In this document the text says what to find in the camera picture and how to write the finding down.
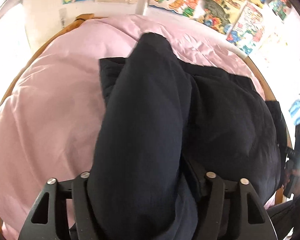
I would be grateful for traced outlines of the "blue cloth on wall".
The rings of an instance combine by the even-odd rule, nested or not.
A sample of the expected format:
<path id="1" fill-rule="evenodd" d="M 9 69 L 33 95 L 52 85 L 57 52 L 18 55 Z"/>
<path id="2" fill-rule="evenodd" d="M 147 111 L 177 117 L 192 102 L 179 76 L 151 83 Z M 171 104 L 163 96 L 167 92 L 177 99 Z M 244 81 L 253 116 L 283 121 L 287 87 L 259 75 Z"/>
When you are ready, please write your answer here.
<path id="1" fill-rule="evenodd" d="M 289 109 L 289 113 L 291 116 L 291 119 L 293 120 L 293 124 L 297 126 L 300 124 L 300 100 L 294 101 L 292 106 Z"/>

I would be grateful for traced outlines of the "dinosaur orange landscape drawing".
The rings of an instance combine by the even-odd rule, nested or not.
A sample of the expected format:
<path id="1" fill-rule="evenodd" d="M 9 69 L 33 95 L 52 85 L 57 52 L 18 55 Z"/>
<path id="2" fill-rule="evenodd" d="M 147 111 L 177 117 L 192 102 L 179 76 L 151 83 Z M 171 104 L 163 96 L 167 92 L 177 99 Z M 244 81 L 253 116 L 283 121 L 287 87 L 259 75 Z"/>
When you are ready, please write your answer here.
<path id="1" fill-rule="evenodd" d="M 246 0 L 203 0 L 204 14 L 197 21 L 226 35 L 238 19 Z"/>

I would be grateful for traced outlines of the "red-haired figure small drawing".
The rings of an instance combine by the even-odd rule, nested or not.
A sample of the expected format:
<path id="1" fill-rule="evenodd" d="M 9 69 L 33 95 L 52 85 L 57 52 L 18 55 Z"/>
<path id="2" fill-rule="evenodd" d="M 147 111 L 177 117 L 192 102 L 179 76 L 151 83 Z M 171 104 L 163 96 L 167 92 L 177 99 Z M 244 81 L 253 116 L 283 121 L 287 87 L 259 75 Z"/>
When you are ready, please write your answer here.
<path id="1" fill-rule="evenodd" d="M 271 0 L 268 4 L 272 12 L 282 21 L 290 14 L 292 4 L 289 0 Z"/>

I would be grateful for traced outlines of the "bright window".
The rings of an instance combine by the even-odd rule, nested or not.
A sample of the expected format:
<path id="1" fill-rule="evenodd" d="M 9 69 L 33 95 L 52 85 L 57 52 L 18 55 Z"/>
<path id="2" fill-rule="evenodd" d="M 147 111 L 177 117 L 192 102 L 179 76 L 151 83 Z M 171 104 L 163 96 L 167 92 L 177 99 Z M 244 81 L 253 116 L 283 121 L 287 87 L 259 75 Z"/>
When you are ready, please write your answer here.
<path id="1" fill-rule="evenodd" d="M 12 7 L 0 19 L 0 102 L 30 57 L 25 20 L 26 13 L 21 3 Z"/>

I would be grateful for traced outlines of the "colourful 2024 poster drawing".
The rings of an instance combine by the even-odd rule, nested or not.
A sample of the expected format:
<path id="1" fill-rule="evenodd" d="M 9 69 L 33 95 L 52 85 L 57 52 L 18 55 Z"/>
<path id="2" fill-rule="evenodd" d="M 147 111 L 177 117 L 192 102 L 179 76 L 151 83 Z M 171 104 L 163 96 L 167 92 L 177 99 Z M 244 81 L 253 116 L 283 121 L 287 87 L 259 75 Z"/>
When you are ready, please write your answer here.
<path id="1" fill-rule="evenodd" d="M 249 55 L 257 47 L 263 32 L 263 15 L 248 2 L 226 40 Z"/>

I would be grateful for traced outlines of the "black puffer jacket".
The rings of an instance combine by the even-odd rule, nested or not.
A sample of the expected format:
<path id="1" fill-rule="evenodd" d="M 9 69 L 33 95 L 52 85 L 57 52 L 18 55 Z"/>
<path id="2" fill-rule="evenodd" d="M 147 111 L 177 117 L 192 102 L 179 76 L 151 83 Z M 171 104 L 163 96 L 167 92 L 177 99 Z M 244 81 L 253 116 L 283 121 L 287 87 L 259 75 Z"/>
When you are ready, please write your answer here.
<path id="1" fill-rule="evenodd" d="M 263 207 L 283 183 L 286 124 L 244 76 L 178 59 L 143 34 L 100 60 L 106 112 L 87 181 L 100 239 L 193 239 L 197 175 L 249 180 Z M 268 210 L 277 239 L 287 234 Z"/>

